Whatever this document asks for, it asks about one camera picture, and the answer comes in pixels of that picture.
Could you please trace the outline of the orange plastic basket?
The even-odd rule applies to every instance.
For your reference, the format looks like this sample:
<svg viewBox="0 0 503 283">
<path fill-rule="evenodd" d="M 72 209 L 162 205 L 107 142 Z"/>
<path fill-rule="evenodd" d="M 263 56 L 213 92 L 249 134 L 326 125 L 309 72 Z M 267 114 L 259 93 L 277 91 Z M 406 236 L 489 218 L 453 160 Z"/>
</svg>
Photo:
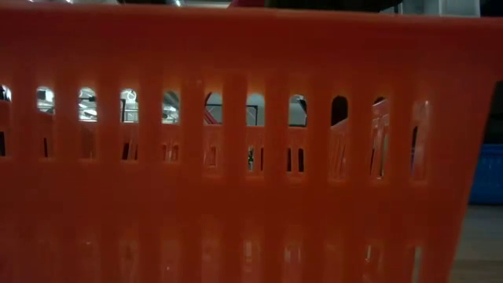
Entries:
<svg viewBox="0 0 503 283">
<path fill-rule="evenodd" d="M 502 17 L 0 2 L 0 283 L 448 283 L 502 80 Z"/>
</svg>

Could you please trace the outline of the blue plastic basket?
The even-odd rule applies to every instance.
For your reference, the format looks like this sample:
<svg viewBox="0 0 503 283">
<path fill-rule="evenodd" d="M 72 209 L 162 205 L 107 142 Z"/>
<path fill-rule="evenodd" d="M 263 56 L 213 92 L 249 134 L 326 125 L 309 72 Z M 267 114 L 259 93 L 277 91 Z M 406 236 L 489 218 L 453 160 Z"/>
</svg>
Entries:
<svg viewBox="0 0 503 283">
<path fill-rule="evenodd" d="M 469 203 L 503 204 L 503 144 L 482 145 Z"/>
</svg>

